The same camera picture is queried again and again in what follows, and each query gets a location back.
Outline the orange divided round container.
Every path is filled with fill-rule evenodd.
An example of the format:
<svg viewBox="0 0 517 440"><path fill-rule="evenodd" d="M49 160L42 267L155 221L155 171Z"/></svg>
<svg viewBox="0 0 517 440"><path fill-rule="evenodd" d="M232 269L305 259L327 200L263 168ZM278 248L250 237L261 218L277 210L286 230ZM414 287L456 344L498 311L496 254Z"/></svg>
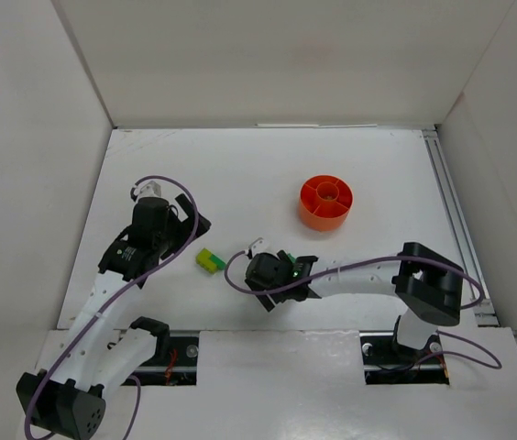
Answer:
<svg viewBox="0 0 517 440"><path fill-rule="evenodd" d="M318 232L332 232L344 224L354 202L350 187L331 175L316 175L300 190L298 216Z"/></svg>

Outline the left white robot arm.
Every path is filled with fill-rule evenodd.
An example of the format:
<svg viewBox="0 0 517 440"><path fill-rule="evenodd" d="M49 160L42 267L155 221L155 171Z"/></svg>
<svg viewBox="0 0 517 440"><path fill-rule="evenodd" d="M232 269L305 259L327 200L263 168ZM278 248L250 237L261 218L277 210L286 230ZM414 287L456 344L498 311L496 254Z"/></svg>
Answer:
<svg viewBox="0 0 517 440"><path fill-rule="evenodd" d="M28 439L37 427L47 438L91 439L107 401L145 361L167 353L170 328L139 316L122 339L109 346L117 321L142 296L148 277L178 257L210 222L184 191L173 203L154 190L131 196L131 222L101 257L93 287L58 355L36 373L18 380L16 395L25 414Z"/></svg>

